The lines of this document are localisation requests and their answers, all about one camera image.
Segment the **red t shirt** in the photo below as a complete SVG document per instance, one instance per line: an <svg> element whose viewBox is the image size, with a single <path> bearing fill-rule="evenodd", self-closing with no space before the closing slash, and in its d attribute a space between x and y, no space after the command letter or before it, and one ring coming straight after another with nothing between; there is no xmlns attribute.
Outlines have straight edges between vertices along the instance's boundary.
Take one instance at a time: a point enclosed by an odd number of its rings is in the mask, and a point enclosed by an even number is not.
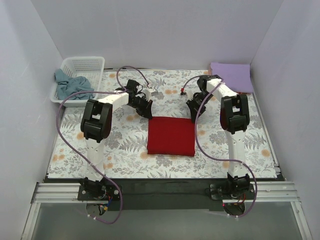
<svg viewBox="0 0 320 240"><path fill-rule="evenodd" d="M189 118L155 116L148 121L149 155L195 156L195 124Z"/></svg>

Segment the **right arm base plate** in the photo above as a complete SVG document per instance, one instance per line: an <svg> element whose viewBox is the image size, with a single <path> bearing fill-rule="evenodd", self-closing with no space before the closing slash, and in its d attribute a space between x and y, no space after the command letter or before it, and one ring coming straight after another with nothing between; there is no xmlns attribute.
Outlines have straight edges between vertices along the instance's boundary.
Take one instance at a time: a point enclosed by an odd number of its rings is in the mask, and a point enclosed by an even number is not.
<svg viewBox="0 0 320 240"><path fill-rule="evenodd" d="M255 196L255 189L252 184L248 189L237 189L231 187L227 182L213 183L209 185L208 195L212 200L238 201L244 198L252 200Z"/></svg>

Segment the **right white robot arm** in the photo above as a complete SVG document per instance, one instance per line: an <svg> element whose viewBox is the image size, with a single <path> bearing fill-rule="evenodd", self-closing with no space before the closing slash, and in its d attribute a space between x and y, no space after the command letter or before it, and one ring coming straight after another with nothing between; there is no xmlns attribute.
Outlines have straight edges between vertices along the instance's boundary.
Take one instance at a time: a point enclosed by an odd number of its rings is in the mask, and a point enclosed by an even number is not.
<svg viewBox="0 0 320 240"><path fill-rule="evenodd" d="M220 159L205 153L198 139L195 140L198 149L206 157L219 162L229 162L226 183L211 192L237 199L250 189L250 169L245 164L245 133L250 124L248 98L245 94L238 94L227 87L218 75L198 75L197 78L199 92L188 95L186 102L191 121L196 125L199 116L206 110L205 104L215 97L220 102L220 125L228 143L229 158Z"/></svg>

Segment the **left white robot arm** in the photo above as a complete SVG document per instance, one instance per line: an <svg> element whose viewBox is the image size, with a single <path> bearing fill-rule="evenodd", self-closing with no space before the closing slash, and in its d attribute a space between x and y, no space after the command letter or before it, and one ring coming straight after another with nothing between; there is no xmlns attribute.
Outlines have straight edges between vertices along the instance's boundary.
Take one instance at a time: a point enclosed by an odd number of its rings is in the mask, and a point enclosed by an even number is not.
<svg viewBox="0 0 320 240"><path fill-rule="evenodd" d="M125 88L118 88L104 98L87 101L82 116L80 130L84 134L87 159L89 161L84 179L80 181L84 191L95 200L111 197L113 190L107 189L104 178L104 146L112 129L113 112L123 106L134 108L143 118L151 119L151 96L153 88L139 89L141 85L135 80L128 80Z"/></svg>

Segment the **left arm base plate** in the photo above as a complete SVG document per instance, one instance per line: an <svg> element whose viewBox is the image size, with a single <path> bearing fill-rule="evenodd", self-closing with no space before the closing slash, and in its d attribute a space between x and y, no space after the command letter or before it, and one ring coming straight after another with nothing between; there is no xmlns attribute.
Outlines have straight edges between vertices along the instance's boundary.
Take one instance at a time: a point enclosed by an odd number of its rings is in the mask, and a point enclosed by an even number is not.
<svg viewBox="0 0 320 240"><path fill-rule="evenodd" d="M78 201L120 200L120 191L114 185L81 185L77 195Z"/></svg>

